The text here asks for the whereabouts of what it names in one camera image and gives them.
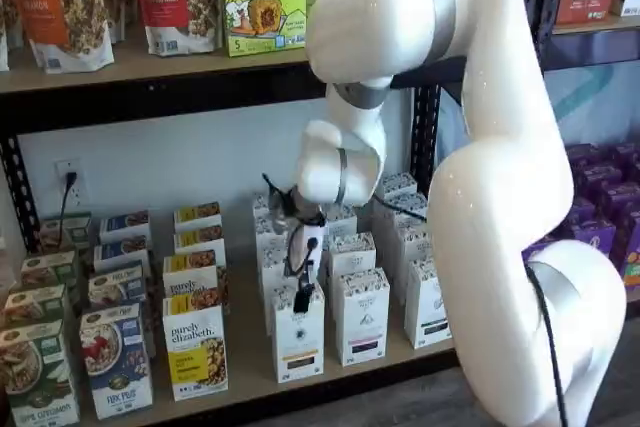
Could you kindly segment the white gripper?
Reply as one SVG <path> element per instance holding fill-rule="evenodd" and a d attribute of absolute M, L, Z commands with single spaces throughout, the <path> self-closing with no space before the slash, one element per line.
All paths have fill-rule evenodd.
<path fill-rule="evenodd" d="M 288 274 L 298 277 L 298 289 L 293 311 L 306 313 L 315 287 L 311 277 L 318 275 L 324 234 L 325 219 L 297 221 L 288 239 Z"/>

